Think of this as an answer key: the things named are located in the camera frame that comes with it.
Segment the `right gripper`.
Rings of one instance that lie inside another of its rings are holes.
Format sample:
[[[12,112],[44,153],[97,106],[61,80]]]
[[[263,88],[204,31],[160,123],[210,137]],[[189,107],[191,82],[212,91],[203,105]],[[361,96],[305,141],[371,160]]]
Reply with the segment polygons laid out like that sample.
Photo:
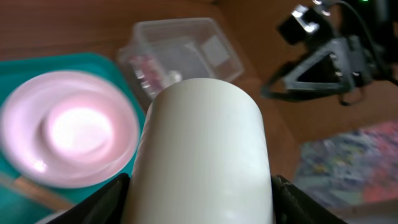
[[[333,39],[299,61],[287,62],[261,88],[261,95],[282,101],[308,101],[363,88],[387,75],[377,53],[357,35]]]

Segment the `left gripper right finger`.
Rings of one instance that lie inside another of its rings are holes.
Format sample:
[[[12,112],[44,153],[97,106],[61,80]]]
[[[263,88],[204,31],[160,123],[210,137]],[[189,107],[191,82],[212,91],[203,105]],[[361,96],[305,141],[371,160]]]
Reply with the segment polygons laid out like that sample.
[[[347,224],[281,175],[271,177],[277,224]]]

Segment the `white cup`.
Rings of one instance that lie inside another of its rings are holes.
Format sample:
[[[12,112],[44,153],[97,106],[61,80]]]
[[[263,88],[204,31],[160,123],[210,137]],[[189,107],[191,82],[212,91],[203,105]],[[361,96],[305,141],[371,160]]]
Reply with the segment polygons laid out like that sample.
[[[185,80],[151,103],[122,223],[274,221],[262,114],[237,86]]]

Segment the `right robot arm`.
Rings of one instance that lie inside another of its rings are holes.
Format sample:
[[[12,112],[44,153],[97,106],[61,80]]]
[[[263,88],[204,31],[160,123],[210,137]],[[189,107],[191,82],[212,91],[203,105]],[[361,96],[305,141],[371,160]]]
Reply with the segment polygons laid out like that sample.
[[[314,1],[298,5],[277,30],[290,45],[302,43],[307,52],[279,68],[261,89],[264,98],[304,102],[344,96],[373,81],[397,84],[396,1]]]

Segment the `small white bowl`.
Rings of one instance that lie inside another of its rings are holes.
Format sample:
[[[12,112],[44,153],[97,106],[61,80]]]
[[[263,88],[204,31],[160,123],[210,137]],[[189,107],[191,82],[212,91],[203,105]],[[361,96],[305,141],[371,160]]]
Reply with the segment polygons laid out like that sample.
[[[80,188],[117,174],[133,157],[139,119],[129,98],[94,74],[43,73],[1,106],[1,145],[22,175],[52,187]]]

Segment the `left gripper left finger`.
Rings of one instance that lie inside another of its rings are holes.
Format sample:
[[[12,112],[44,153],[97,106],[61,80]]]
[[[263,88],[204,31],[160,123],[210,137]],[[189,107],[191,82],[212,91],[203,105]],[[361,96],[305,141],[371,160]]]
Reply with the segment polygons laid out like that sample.
[[[119,174],[81,203],[50,224],[119,224],[129,189],[130,177]]]

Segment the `red snack wrapper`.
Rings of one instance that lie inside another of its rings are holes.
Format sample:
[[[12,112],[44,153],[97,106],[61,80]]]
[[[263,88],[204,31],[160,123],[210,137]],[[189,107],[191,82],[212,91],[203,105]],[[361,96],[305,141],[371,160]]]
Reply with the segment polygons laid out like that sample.
[[[162,72],[156,60],[149,55],[134,55],[129,59],[143,90],[155,98],[164,89]]]

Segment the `white tissue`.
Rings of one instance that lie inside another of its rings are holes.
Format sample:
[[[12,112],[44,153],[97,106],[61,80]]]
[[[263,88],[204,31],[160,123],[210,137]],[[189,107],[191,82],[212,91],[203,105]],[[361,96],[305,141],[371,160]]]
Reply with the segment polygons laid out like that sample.
[[[168,72],[169,83],[172,85],[183,80],[182,74],[176,70],[170,70]]]

